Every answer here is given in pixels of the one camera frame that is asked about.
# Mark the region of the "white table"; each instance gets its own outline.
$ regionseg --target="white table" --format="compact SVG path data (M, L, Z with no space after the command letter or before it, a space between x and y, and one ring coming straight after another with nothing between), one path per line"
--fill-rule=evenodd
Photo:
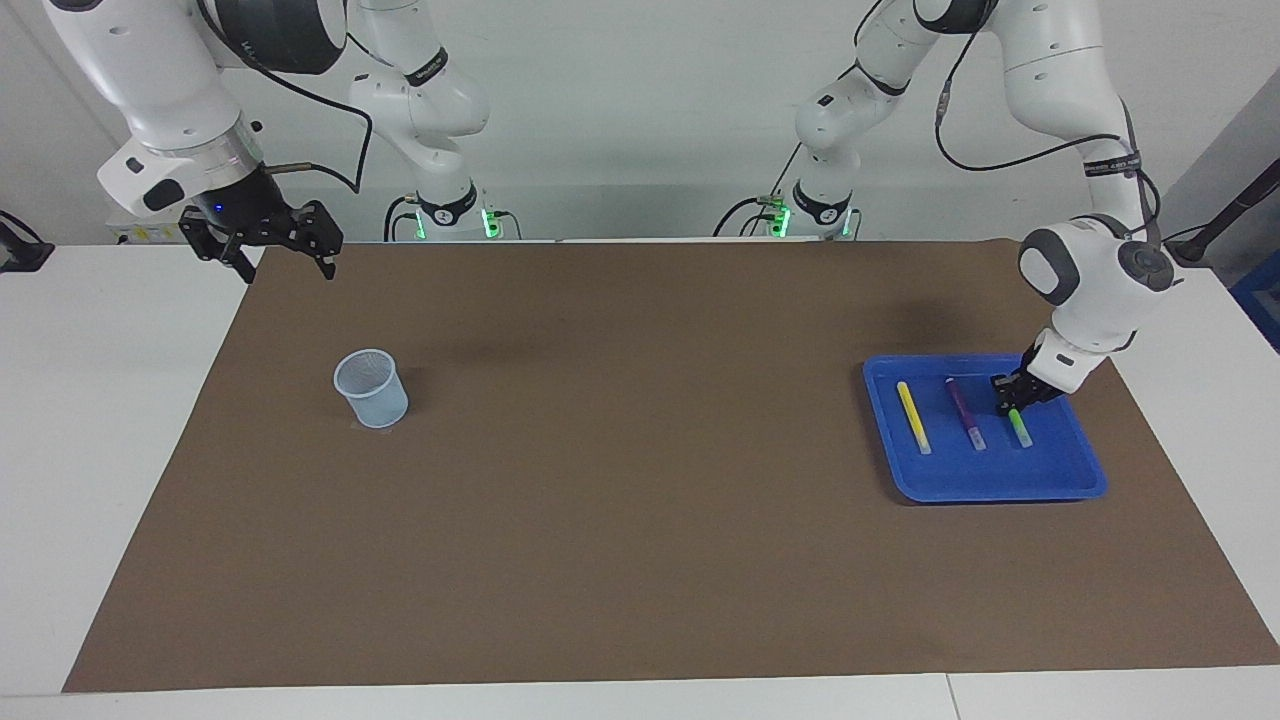
M243 290L186 247L0 277L0 717L1280 716L1280 666L59 697ZM1280 633L1280 357L1194 272L1116 364Z

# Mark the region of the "translucent cup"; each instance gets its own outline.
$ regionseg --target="translucent cup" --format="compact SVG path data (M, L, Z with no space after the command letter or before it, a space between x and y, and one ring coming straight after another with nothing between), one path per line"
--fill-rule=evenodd
M381 350L357 350L333 372L337 388L361 425L389 428L408 411L408 396L396 374L396 360Z

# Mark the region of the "blue tray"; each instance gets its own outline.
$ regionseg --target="blue tray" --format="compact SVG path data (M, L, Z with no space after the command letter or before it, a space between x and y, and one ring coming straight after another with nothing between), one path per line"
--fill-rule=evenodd
M1034 445L1018 445L1012 427L996 414L991 375L1018 366L1018 355L882 355L863 368L893 483L916 502L1025 502L1088 500L1107 491L1080 421L1065 397L1034 405L1023 420ZM943 382L955 378L987 441L978 452ZM920 455L897 382L915 398L933 455Z

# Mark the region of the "marker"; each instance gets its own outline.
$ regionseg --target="marker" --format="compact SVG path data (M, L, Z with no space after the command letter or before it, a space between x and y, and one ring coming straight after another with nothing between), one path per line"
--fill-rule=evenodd
M1030 447L1032 434L1027 432L1027 423L1023 423L1023 416L1018 410L1009 411L1009 421L1014 424L1014 434L1018 436L1018 442L1024 448Z
M978 452L987 450L987 441L982 438L978 421L973 419L973 414L969 413L969 407L964 404L964 396L960 395L960 384L956 383L955 378L947 378L945 384L947 386L947 395L951 396L951 401L956 404L956 410L960 411L960 421L964 424L965 432L969 433L969 442L973 443L973 448Z
M911 388L906 387L906 383L902 380L897 383L897 397L902 401L902 410L906 410L906 421L911 425L911 432L915 433L915 445L920 447L920 455L932 455L933 448L929 447L929 436L924 434L924 423L920 421L920 414L915 410L915 401L911 400Z

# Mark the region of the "purple marker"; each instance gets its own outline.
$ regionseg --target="purple marker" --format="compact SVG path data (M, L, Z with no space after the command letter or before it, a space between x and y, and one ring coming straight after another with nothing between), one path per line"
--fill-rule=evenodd
M947 378L946 386L947 395L951 396L951 401L956 404L956 410L960 411L960 421L964 423L964 429L969 433L969 442L973 443L973 448L978 452L987 450L987 441L982 439L978 420L974 420L973 413L969 413L969 407L964 404L964 396L960 395L960 384L956 383L955 378Z

